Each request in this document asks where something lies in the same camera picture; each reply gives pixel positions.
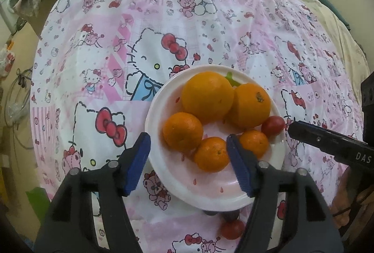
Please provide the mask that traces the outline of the red cherry tomato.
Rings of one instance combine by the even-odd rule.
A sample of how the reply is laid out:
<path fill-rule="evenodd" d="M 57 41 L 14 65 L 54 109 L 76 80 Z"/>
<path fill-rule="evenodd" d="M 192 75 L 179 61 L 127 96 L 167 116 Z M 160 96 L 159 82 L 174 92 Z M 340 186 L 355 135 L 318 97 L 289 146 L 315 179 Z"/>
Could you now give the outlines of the red cherry tomato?
<path fill-rule="evenodd" d="M 261 131 L 268 138 L 279 135 L 285 129 L 285 121 L 280 116 L 270 116 L 261 125 Z"/>
<path fill-rule="evenodd" d="M 225 222 L 220 227 L 220 234 L 227 240 L 236 240 L 241 237 L 245 230 L 245 225 L 239 219 Z"/>

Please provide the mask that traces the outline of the small mandarin orange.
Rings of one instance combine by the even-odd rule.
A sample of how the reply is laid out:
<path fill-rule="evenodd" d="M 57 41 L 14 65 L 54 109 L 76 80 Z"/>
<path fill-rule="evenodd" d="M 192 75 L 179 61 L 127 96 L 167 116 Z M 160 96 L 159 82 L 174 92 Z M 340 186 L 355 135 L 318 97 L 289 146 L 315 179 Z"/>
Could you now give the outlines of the small mandarin orange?
<path fill-rule="evenodd" d="M 177 112 L 164 122 L 162 135 L 170 149 L 188 155 L 200 145 L 204 128 L 194 115 Z"/>

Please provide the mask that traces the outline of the dark purple grape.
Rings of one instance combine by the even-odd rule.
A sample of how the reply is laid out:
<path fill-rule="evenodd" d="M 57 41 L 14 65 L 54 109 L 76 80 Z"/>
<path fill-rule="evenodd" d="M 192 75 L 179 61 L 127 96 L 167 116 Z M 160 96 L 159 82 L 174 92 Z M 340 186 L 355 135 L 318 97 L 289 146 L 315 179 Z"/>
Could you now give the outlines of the dark purple grape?
<path fill-rule="evenodd" d="M 204 214 L 208 215 L 208 216 L 214 216 L 214 215 L 217 215 L 218 212 L 217 211 L 206 211 L 206 210 L 203 210 Z"/>
<path fill-rule="evenodd" d="M 225 222 L 233 222 L 240 217 L 240 210 L 238 209 L 234 211 L 225 211 L 221 212 L 220 215 L 225 220 Z"/>

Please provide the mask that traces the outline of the green box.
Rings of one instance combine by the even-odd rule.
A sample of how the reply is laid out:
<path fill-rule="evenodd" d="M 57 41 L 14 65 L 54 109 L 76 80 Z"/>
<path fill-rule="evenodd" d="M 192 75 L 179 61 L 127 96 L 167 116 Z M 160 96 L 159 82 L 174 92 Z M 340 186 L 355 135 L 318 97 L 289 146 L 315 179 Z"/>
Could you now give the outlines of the green box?
<path fill-rule="evenodd" d="M 40 223 L 43 223 L 47 210 L 50 206 L 50 200 L 44 188 L 35 187 L 26 191 L 29 204 L 34 210 Z"/>

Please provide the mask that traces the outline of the pink strawberry plate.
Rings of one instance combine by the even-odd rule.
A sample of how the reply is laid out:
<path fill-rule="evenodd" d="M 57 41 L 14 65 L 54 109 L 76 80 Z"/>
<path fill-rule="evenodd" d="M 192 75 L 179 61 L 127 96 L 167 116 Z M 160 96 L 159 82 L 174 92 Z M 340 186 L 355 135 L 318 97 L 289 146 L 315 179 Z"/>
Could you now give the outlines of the pink strawberry plate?
<path fill-rule="evenodd" d="M 162 128 L 173 114 L 183 111 L 181 92 L 186 82 L 200 72 L 216 72 L 237 87 L 253 80 L 245 73 L 222 65 L 199 65 L 173 76 L 157 92 L 146 115 L 144 130 L 151 137 L 149 161 L 170 194 L 205 211 L 234 211 L 253 202 L 244 193 L 231 165 L 218 173 L 202 171 L 189 158 L 170 149 Z"/>

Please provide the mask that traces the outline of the large orange right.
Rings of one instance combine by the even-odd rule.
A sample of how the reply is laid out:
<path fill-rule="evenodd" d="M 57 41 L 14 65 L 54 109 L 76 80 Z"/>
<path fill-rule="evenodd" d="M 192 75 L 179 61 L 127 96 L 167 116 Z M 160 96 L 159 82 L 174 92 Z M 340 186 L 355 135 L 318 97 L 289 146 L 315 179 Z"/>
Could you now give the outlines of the large orange right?
<path fill-rule="evenodd" d="M 243 129 L 255 128 L 270 116 L 271 99 L 259 85 L 246 83 L 234 89 L 233 105 L 229 120 Z"/>

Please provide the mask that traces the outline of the large orange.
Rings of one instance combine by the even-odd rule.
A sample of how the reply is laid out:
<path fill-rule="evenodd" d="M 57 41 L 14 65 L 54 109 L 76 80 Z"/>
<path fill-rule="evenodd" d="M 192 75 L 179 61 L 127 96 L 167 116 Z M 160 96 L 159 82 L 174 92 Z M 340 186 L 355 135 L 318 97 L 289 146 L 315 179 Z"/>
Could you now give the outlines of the large orange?
<path fill-rule="evenodd" d="M 222 75 L 206 71 L 196 74 L 184 85 L 181 92 L 185 112 L 197 117 L 202 123 L 224 118 L 234 101 L 234 89 Z"/>
<path fill-rule="evenodd" d="M 243 129 L 255 128 L 270 116 L 271 99 L 259 85 L 246 83 L 234 89 L 233 105 L 229 120 Z"/>

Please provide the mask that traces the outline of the large orange left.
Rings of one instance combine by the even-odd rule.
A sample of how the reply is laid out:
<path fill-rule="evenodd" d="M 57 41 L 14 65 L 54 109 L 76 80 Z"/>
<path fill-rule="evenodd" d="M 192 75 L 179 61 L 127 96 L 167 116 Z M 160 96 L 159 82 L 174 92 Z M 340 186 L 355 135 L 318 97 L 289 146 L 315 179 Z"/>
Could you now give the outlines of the large orange left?
<path fill-rule="evenodd" d="M 184 85 L 181 92 L 185 112 L 197 117 L 202 123 L 224 118 L 234 101 L 234 89 L 222 75 L 206 71 L 196 74 Z"/>

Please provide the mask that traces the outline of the Hello Kitty pink bedsheet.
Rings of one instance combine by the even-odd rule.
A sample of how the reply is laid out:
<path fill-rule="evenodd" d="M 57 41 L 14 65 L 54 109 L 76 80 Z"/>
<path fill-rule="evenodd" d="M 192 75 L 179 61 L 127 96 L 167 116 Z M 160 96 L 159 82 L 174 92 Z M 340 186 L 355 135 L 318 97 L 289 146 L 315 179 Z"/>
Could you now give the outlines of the Hello Kitty pink bedsheet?
<path fill-rule="evenodd" d="M 348 206 L 347 166 L 291 138 L 288 127 L 302 121 L 360 141 L 360 91 L 301 0 L 57 0 L 36 52 L 30 99 L 34 149 L 49 198 L 74 167 L 100 169 L 133 147 L 146 132 L 157 92 L 199 65 L 243 72 L 267 92 L 270 116 L 283 117 L 285 129 L 267 137 L 269 148 L 257 160 L 291 173 L 305 169 L 335 227 L 345 225 L 350 215 L 333 214 Z M 227 114 L 202 123 L 202 140 L 239 139 L 261 125 L 239 128 Z M 286 199 L 278 194 L 269 249 L 279 243 Z M 123 202 L 141 252 L 236 252 L 241 239 L 220 234 L 225 211 L 208 216 L 170 194 L 148 158 Z"/>

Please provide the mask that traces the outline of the cream quilt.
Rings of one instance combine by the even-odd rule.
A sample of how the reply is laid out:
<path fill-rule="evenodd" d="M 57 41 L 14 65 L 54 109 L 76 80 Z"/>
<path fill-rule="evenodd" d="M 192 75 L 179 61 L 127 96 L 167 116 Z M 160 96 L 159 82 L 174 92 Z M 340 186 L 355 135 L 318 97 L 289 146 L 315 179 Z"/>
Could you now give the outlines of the cream quilt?
<path fill-rule="evenodd" d="M 301 0 L 314 13 L 337 49 L 354 91 L 370 75 L 368 62 L 344 23 L 319 0 Z"/>

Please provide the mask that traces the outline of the white washing machine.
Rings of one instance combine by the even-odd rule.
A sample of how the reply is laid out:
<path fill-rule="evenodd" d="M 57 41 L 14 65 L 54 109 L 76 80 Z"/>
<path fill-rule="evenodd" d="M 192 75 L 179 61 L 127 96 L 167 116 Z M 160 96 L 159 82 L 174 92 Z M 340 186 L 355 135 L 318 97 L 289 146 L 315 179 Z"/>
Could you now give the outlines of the white washing machine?
<path fill-rule="evenodd" d="M 17 20 L 19 15 L 15 12 L 14 6 L 18 1 L 19 0 L 1 0 L 1 17 L 12 35 L 17 32 Z"/>

